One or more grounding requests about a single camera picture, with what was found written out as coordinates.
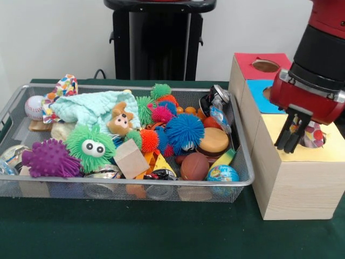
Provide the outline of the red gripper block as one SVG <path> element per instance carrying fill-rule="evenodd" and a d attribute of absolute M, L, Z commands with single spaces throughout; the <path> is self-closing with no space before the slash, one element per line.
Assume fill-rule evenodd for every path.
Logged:
<path fill-rule="evenodd" d="M 276 74 L 271 87 L 270 102 L 286 110 L 288 117 L 275 142 L 278 150 L 285 153 L 293 153 L 305 129 L 310 121 L 329 125 L 334 122 L 344 111 L 344 92 L 341 91 L 336 97 L 341 101 L 328 98 L 318 90 L 305 86 L 301 83 L 293 84 L 293 78 L 288 70 L 281 69 Z M 295 116 L 295 110 L 310 116 Z M 296 129 L 291 132 L 290 127 L 296 119 Z"/>

